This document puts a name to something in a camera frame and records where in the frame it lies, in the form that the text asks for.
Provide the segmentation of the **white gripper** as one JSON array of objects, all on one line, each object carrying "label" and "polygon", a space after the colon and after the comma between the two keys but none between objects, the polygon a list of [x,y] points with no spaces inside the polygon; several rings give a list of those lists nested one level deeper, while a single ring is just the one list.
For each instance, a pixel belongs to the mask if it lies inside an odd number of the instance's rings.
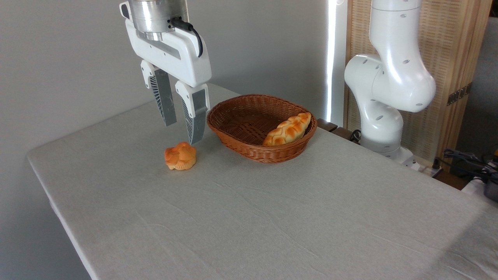
[{"label": "white gripper", "polygon": [[186,2],[122,2],[130,44],[142,58],[144,82],[166,126],[177,122],[169,75],[177,78],[189,144],[201,141],[210,110],[206,82],[212,77],[207,48],[189,23]]}]

